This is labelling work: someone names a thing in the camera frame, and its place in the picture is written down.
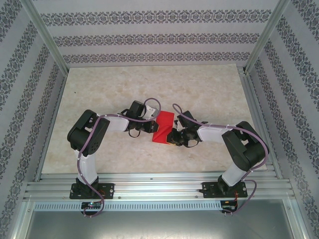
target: metal panel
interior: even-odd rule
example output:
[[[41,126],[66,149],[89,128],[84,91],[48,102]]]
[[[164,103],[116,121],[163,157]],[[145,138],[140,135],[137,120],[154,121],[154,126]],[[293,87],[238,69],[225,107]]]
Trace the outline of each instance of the metal panel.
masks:
[[[34,212],[28,239],[291,239],[281,200],[255,200],[235,216],[218,211]]]
[[[283,200],[294,238],[310,239],[296,199]]]
[[[35,202],[22,202],[17,221],[15,222],[11,239],[24,239],[26,237]]]
[[[80,210],[81,202],[36,202],[34,207],[34,211],[36,212],[78,212]],[[206,210],[221,210],[220,201],[210,200],[200,202],[105,202],[104,205],[104,211],[108,212]]]

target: beige surface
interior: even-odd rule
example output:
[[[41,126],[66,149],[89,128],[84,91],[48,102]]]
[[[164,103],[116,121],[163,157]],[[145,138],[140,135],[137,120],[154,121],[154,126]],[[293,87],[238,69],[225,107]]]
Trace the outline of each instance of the beige surface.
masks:
[[[133,100],[160,100],[189,110],[198,121],[252,123],[235,65],[72,68],[57,115],[43,173],[76,173],[76,158],[66,136],[86,109],[115,114]],[[152,134],[106,133],[97,151],[99,173],[220,171],[232,162],[224,144],[203,142],[194,148],[152,142]]]

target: red cloth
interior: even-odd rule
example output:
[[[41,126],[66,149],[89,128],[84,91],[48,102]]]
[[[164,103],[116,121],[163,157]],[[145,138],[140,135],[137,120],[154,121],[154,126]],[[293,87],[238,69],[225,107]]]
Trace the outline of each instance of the red cloth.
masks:
[[[161,111],[159,116],[156,118],[156,123],[159,124],[159,129],[153,134],[152,141],[156,143],[169,144],[166,139],[167,135],[173,129],[174,113]]]

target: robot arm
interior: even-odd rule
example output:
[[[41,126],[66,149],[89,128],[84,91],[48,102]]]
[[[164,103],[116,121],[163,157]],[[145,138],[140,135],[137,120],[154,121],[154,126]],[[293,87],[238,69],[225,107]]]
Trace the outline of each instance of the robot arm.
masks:
[[[183,115],[195,120],[189,111],[184,112]],[[245,132],[227,127],[200,126],[185,119],[183,116],[178,116],[177,119],[175,123],[177,125],[180,124],[183,129],[178,131],[174,128],[167,136],[167,142],[186,147],[188,147],[190,140],[196,140],[197,142],[214,141],[226,145],[233,163],[218,178],[218,189],[223,195],[231,192],[242,180],[243,176],[265,158],[265,150],[261,143]],[[258,136],[248,122],[242,121],[236,127],[248,130]]]
[[[130,109],[126,109],[117,115],[106,115],[100,118],[100,121],[96,123],[99,116],[91,110],[86,110],[70,130],[67,137],[78,157],[79,152],[84,147],[86,141],[88,141],[91,129],[96,125],[94,132],[91,134],[92,138],[83,150],[81,158],[78,158],[78,167],[82,175],[78,175],[76,184],[74,184],[75,187],[72,186],[72,190],[75,191],[73,195],[81,197],[72,198],[71,190],[70,198],[96,198],[95,192],[98,191],[99,185],[95,169],[95,152],[101,145],[102,139],[107,131],[130,131],[136,129],[147,133],[156,132],[158,124],[153,119],[155,118],[154,115],[158,115],[157,113],[157,109],[134,101]],[[167,142],[186,147],[189,147],[188,142],[190,140],[195,140],[197,143],[204,141],[224,143],[232,157],[233,163],[218,178],[218,182],[210,183],[209,188],[207,188],[207,183],[203,183],[203,190],[200,190],[200,192],[204,193],[205,198],[233,197],[238,187],[242,189],[245,187],[245,183],[241,182],[241,180],[249,173],[254,165],[265,158],[265,149],[267,146],[249,123],[245,121],[237,124],[236,128],[233,126],[220,128],[220,125],[216,125],[218,127],[212,127],[212,125],[207,124],[207,122],[197,122],[189,111],[181,113],[180,110],[179,113],[181,115],[179,115],[177,117],[178,120],[175,121],[178,127],[173,128],[171,133],[168,134]]]
[[[95,168],[95,155],[96,151],[101,145],[105,133],[113,131],[130,131],[132,129],[145,131],[147,133],[156,132],[158,129],[158,124],[154,120],[141,120],[149,120],[157,113],[157,109],[151,108],[150,106],[138,101],[134,101],[129,109],[125,109],[120,114],[106,115],[100,119],[92,134],[92,138],[85,147],[80,158],[80,170],[82,176],[92,187],[98,187],[98,175]],[[140,120],[141,122],[128,120],[119,116]],[[86,110],[69,131],[67,140],[70,142],[71,148],[74,149],[77,158],[98,118],[99,115],[97,115],[95,112]],[[84,198],[92,198],[94,197],[95,193],[86,185],[83,177],[78,174],[76,178],[76,194],[81,195]]]

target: patterned wallpaper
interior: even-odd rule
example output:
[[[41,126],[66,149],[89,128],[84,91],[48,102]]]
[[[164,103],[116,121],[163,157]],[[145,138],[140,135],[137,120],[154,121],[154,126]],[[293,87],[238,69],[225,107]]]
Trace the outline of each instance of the patterned wallpaper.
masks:
[[[0,1],[0,239],[33,181],[64,76],[18,0]]]
[[[244,66],[278,0],[35,0],[70,67]]]
[[[319,238],[319,1],[292,0],[250,73],[310,238]]]

